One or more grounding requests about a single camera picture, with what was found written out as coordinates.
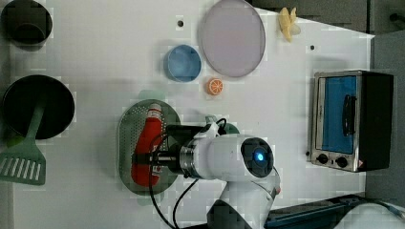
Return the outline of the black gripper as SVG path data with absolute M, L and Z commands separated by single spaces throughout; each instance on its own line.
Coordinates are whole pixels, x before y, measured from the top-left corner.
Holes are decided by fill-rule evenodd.
M 203 129 L 202 126 L 173 124 L 161 131 L 161 141 L 147 155 L 149 166 L 167 167 L 174 174 L 182 174 L 180 153 L 181 149 L 191 142 L 193 137 Z

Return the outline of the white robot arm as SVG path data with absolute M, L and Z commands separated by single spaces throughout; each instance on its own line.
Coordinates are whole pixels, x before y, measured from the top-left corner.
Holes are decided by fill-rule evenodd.
M 264 229 L 280 177 L 271 147 L 259 137 L 224 134 L 215 122 L 203 127 L 169 125 L 175 143 L 166 151 L 151 145 L 137 150 L 137 165 L 167 167 L 172 173 L 225 183 L 206 214 L 209 229 Z

